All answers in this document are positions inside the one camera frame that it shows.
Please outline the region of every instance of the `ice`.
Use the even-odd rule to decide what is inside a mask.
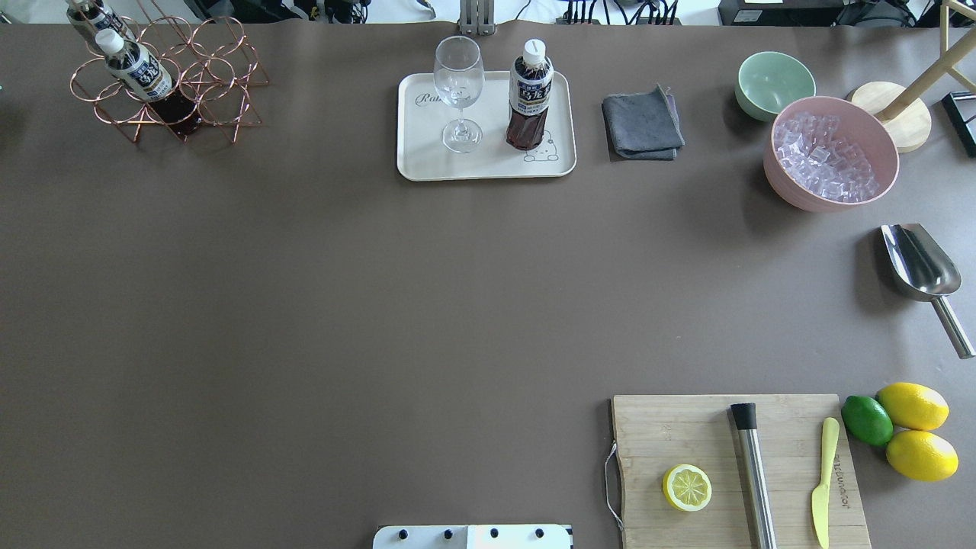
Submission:
[[[864,151],[840,129],[840,118],[799,112],[773,130],[783,169],[805,189],[838,202],[863,202],[881,185]]]

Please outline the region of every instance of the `white floor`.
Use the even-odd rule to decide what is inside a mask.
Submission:
[[[151,17],[156,17],[152,0],[105,0],[116,13],[137,21],[145,20],[140,2]],[[630,17],[639,0],[618,0]],[[927,0],[910,0],[909,7],[919,15]],[[167,15],[196,21],[193,13],[183,0],[155,0]],[[439,21],[457,21],[460,0],[430,0],[437,12]],[[567,2],[557,0],[531,0],[522,12],[520,19],[539,22],[554,22],[565,11]],[[611,24],[624,24],[624,16],[612,1],[608,1]],[[495,0],[495,22],[511,21],[525,6],[525,0]],[[680,0],[677,16],[682,24],[720,24],[718,19],[718,0]],[[0,0],[0,11],[17,22],[66,22],[64,0]],[[603,3],[597,2],[593,18],[606,23]],[[416,0],[373,0],[369,7],[369,22],[409,22],[431,21],[431,13],[420,6]]]

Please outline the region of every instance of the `lime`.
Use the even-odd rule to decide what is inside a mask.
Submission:
[[[938,429],[949,417],[949,405],[942,395],[917,383],[892,383],[877,392],[877,401],[892,423],[908,429]]]
[[[895,471],[916,481],[942,481],[959,467],[959,456],[953,445],[926,431],[898,433],[888,443],[885,455]]]
[[[872,446],[884,446],[894,432],[888,412],[871,397],[847,397],[840,417],[855,439]]]
[[[665,473],[665,499],[671,507],[681,511],[700,511],[712,500],[709,476],[694,465],[682,463]]]

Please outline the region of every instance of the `bottle cap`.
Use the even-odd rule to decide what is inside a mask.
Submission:
[[[95,43],[107,56],[117,54],[125,48],[125,39],[111,28],[103,28],[95,35]]]
[[[541,64],[546,60],[546,43],[538,38],[529,40],[522,50],[522,59],[525,64]]]

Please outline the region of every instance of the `green bowl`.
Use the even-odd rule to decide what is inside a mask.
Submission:
[[[759,52],[739,66],[735,99],[756,120],[768,122],[790,103],[815,95],[810,69],[786,54]]]

